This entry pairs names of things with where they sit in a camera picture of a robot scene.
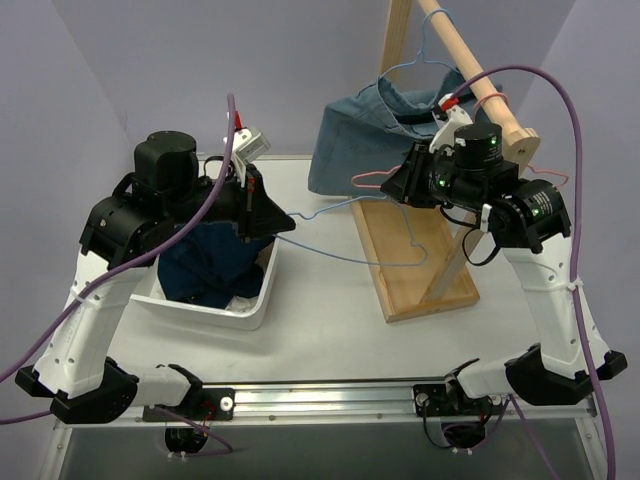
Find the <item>dark blue denim skirt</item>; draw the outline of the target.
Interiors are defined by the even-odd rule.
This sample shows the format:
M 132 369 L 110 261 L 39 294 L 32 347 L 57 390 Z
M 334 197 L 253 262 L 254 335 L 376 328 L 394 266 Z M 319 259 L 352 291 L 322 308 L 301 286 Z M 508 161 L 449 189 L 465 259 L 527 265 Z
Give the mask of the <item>dark blue denim skirt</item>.
M 167 278 L 177 286 L 177 298 L 205 287 L 235 293 L 236 280 L 245 276 L 260 251 L 273 241 L 267 237 L 246 243 L 230 224 L 198 225 L 163 252 L 157 266 L 164 261 L 172 268 Z

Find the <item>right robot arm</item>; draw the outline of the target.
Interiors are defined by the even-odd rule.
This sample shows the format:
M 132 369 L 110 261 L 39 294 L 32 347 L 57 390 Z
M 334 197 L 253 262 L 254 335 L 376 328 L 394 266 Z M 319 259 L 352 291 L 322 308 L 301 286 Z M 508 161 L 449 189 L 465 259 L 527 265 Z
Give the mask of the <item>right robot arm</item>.
M 381 190 L 415 208 L 452 207 L 475 214 L 471 232 L 492 236 L 525 294 L 539 336 L 524 353 L 488 362 L 472 359 L 445 381 L 444 400 L 464 413 L 480 399 L 515 394 L 534 406 L 575 405 L 594 380 L 611 380 L 628 362 L 609 348 L 590 314 L 578 317 L 571 281 L 571 241 L 577 236 L 560 191 L 542 179 L 527 180 L 502 155 L 502 129 L 494 123 L 457 128 L 432 147 L 413 143 L 398 171 Z

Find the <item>white pleated skirt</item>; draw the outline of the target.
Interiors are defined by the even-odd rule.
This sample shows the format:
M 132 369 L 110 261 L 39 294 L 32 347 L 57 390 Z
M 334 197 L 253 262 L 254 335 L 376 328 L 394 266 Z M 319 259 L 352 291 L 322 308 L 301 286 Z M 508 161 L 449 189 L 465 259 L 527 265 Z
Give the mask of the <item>white pleated skirt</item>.
M 171 300 L 159 285 L 151 290 L 147 298 L 176 308 L 195 308 L 213 312 L 216 315 L 221 312 L 230 312 L 232 315 L 247 313 L 256 306 L 258 300 L 257 297 L 245 298 L 237 295 L 211 292 L 191 294 L 177 300 Z

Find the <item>blue wire hanger front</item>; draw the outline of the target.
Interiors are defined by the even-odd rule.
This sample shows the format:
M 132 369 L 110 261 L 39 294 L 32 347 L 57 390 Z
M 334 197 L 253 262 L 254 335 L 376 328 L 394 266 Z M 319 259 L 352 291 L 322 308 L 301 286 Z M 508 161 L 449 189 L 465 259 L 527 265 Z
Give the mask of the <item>blue wire hanger front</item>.
M 419 259 L 417 261 L 414 261 L 414 262 L 380 262 L 379 261 L 379 257 L 375 252 L 368 253 L 366 251 L 365 242 L 362 239 L 362 235 L 360 233 L 360 228 L 358 227 L 357 223 L 354 223 L 354 225 L 355 225 L 356 231 L 358 233 L 358 240 L 361 243 L 361 248 L 362 248 L 362 252 L 363 252 L 363 258 L 362 259 L 346 257 L 346 256 L 343 256 L 343 255 L 338 255 L 338 254 L 335 254 L 335 253 L 324 251 L 324 250 L 318 249 L 316 247 L 313 247 L 313 246 L 311 246 L 309 244 L 301 243 L 300 241 L 285 237 L 282 234 L 275 234 L 275 238 L 277 240 L 283 241 L 283 242 L 285 242 L 285 243 L 287 243 L 289 245 L 293 245 L 295 247 L 304 249 L 306 251 L 310 251 L 312 253 L 321 255 L 323 257 L 335 259 L 335 260 L 338 260 L 338 261 L 341 261 L 341 262 L 350 263 L 350 264 L 365 265 L 367 267 L 417 268 L 417 267 L 421 267 L 421 266 L 423 266 L 423 265 L 425 265 L 427 263 L 427 260 L 429 259 L 429 252 L 425 248 L 425 246 L 421 242 L 419 242 L 417 240 L 416 234 L 414 233 L 414 229 L 413 229 L 413 227 L 411 225 L 409 214 L 407 213 L 406 209 L 398 201 L 393 200 L 388 196 L 361 195 L 361 196 L 356 196 L 356 197 L 350 198 L 348 200 L 343 200 L 341 202 L 333 203 L 333 204 L 331 204 L 329 206 L 321 207 L 321 208 L 319 208 L 318 210 L 316 210 L 313 213 L 306 214 L 306 213 L 303 213 L 301 211 L 290 211 L 288 213 L 288 215 L 291 216 L 291 217 L 298 217 L 299 219 L 301 219 L 304 222 L 311 222 L 321 214 L 324 214 L 324 213 L 329 212 L 331 210 L 339 209 L 339 208 L 342 208 L 342 207 L 355 205 L 356 203 L 359 203 L 361 201 L 372 201 L 372 202 L 377 202 L 377 203 L 383 203 L 383 204 L 386 204 L 386 205 L 390 205 L 393 209 L 395 209 L 400 214 L 402 223 L 403 223 L 407 233 L 409 234 L 409 240 L 408 240 L 409 247 L 411 249 L 418 249 L 421 252 L 421 256 L 419 257 Z

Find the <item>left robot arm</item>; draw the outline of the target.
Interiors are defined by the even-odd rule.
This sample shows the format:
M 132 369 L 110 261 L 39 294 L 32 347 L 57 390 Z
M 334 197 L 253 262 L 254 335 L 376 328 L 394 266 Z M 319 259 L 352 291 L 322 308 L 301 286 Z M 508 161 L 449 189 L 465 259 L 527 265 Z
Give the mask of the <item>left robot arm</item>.
M 67 304 L 44 353 L 17 371 L 16 384 L 49 399 L 51 413 L 67 424 L 106 424 L 137 406 L 194 417 L 203 396 L 198 377 L 176 364 L 125 367 L 108 350 L 161 246 L 176 243 L 188 228 L 228 223 L 244 241 L 294 229 L 255 166 L 268 148 L 258 129 L 237 128 L 218 177 L 210 178 L 199 172 L 189 134 L 159 131 L 138 144 L 133 171 L 92 208 Z

